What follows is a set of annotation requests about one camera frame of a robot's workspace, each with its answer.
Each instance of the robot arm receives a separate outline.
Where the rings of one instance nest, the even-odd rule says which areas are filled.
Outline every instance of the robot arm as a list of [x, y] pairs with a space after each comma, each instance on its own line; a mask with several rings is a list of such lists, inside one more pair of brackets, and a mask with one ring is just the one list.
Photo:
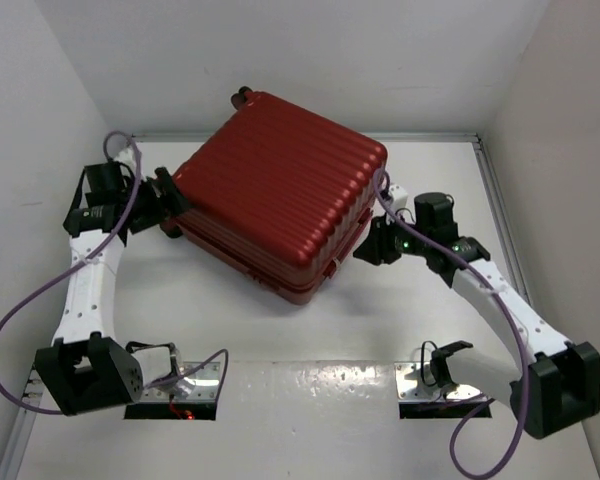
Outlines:
[[[81, 208], [82, 183], [90, 191]], [[89, 254], [108, 237], [129, 198], [131, 178], [121, 164], [87, 166], [80, 178], [64, 228], [71, 235], [72, 266], [60, 326], [51, 347], [36, 352], [35, 367], [65, 415], [125, 405], [140, 399], [143, 387], [178, 373], [173, 344], [123, 348], [116, 342], [113, 304], [118, 265], [128, 232], [137, 233], [189, 208], [165, 169], [143, 179], [127, 223], [96, 257]]]
[[[406, 204], [406, 192], [395, 185], [383, 192], [393, 212]], [[525, 344], [529, 363], [530, 398], [525, 430], [544, 438], [600, 411], [600, 355], [589, 343], [575, 345], [551, 327], [509, 285], [489, 252], [480, 243], [460, 237], [453, 220], [453, 199], [443, 193], [425, 193], [415, 200], [415, 231], [464, 259], [493, 289], [485, 288], [474, 273], [454, 263], [397, 225], [388, 215], [375, 217], [367, 239], [354, 257], [373, 265], [391, 264], [402, 255], [424, 257], [428, 268], [469, 302], [504, 343], [515, 364], [502, 362], [458, 341], [432, 353], [429, 375], [443, 388], [468, 384], [508, 405], [518, 415], [521, 400], [521, 362], [511, 326], [496, 303], [498, 293], [513, 317]]]

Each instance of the white table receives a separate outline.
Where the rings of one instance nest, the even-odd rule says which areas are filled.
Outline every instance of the white table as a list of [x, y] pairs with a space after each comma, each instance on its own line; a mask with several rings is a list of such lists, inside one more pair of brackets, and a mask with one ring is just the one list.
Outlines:
[[[198, 145], [142, 142], [145, 171], [173, 171]], [[480, 240], [506, 271], [474, 145], [386, 145], [392, 179], [413, 195], [451, 193], [461, 232]], [[507, 355], [486, 323], [417, 258], [379, 268], [348, 259], [309, 305], [296, 307], [154, 229], [129, 240], [115, 308], [121, 344], [175, 341], [190, 360], [229, 349], [217, 421], [122, 420], [122, 409], [38, 416], [19, 480], [460, 478], [448, 453], [457, 420], [399, 420], [392, 364], [414, 359], [425, 339], [463, 339]], [[52, 404], [45, 396], [43, 405]], [[514, 425], [503, 406], [493, 408], [493, 419], [470, 422], [459, 441], [465, 466], [492, 466]], [[540, 442], [525, 436], [498, 478], [598, 476], [577, 425]]]

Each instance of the gray wall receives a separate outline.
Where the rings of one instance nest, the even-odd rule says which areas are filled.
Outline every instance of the gray wall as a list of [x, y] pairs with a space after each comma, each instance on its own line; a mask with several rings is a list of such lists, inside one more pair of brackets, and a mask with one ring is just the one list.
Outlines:
[[[68, 265], [62, 220], [106, 125], [33, 0], [0, 0], [0, 318]], [[36, 346], [61, 315], [62, 287], [16, 317], [0, 376], [21, 392]], [[15, 408], [0, 396], [0, 455]]]
[[600, 350], [600, 0], [551, 3], [487, 146], [535, 302]]
[[482, 129], [548, 0], [36, 0], [112, 125], [209, 131], [241, 85], [362, 131]]

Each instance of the wall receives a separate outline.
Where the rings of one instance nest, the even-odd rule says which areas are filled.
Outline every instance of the wall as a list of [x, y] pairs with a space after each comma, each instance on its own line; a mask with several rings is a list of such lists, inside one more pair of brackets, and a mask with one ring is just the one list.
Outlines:
[[600, 350], [600, 0], [551, 3], [486, 141], [534, 300]]
[[[102, 158], [105, 133], [33, 1], [0, 1], [0, 318], [68, 264], [61, 223], [80, 167]], [[0, 376], [12, 392], [51, 338], [62, 290], [16, 317], [0, 341]], [[0, 397], [0, 458], [15, 411]]]
[[548, 0], [36, 0], [112, 125], [210, 131], [242, 85], [362, 131], [482, 129]]

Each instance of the hard-shell suitcase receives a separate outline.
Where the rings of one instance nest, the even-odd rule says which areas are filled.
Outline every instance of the hard-shell suitcase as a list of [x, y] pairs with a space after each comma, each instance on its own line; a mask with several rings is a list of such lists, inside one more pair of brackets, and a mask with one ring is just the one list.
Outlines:
[[193, 208], [175, 222], [193, 243], [287, 300], [307, 303], [371, 218], [379, 142], [265, 92], [173, 175]]

